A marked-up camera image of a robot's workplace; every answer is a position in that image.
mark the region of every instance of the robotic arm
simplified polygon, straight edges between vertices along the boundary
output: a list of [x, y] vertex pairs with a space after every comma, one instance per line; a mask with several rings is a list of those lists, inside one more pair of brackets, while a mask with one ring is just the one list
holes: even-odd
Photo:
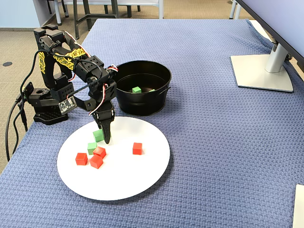
[[[47, 125], [67, 120], [67, 113], [80, 107], [90, 112], [99, 129], [104, 132], [106, 143], [110, 141], [110, 124], [115, 110], [111, 100], [116, 97], [116, 82], [112, 79], [118, 69], [112, 65], [104, 69], [103, 62], [90, 56], [67, 32], [48, 25], [34, 30], [39, 52], [39, 67], [47, 88], [34, 89], [29, 83], [24, 89], [26, 100], [34, 107], [34, 121]], [[66, 43], [70, 50], [63, 47]], [[54, 75], [57, 63], [61, 73]], [[87, 83], [74, 91], [72, 80], [78, 76]], [[89, 100], [75, 96], [89, 87]]]

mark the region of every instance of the blue textured fabric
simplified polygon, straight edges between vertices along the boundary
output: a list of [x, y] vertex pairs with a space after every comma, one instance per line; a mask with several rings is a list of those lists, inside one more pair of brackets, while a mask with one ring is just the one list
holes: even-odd
[[57, 154], [93, 119], [75, 109], [68, 121], [34, 123], [0, 176], [1, 227], [292, 227], [304, 83], [286, 63], [293, 94], [237, 86], [230, 56], [271, 50], [249, 21], [99, 19], [83, 46], [106, 66], [151, 60], [171, 70], [166, 106], [140, 117], [167, 137], [169, 166], [137, 196], [90, 200], [61, 181]]

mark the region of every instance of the monitor base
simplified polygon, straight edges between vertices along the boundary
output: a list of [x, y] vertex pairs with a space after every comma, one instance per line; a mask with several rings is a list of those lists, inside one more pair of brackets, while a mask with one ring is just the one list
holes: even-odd
[[294, 91], [288, 73], [282, 66], [278, 73], [265, 70], [270, 55], [231, 56], [232, 66], [239, 87]]

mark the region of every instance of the red cube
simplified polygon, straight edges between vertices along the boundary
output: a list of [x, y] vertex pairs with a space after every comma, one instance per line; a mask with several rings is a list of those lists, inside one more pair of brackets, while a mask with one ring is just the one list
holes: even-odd
[[103, 164], [103, 158], [98, 155], [93, 155], [93, 157], [90, 159], [90, 164], [96, 169], [99, 169], [99, 167]]
[[133, 154], [141, 155], [142, 152], [143, 152], [143, 144], [135, 142], [133, 144]]
[[97, 146], [97, 148], [93, 151], [93, 154], [104, 158], [106, 156], [105, 148]]
[[87, 162], [87, 155], [86, 153], [78, 153], [75, 158], [77, 165], [86, 165]]

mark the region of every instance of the bucket handle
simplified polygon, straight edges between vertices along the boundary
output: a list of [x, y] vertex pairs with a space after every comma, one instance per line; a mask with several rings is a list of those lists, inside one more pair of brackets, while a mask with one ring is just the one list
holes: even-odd
[[166, 89], [164, 89], [163, 91], [161, 91], [157, 96], [161, 95], [163, 92], [168, 91], [169, 89], [171, 89], [171, 87], [168, 87]]

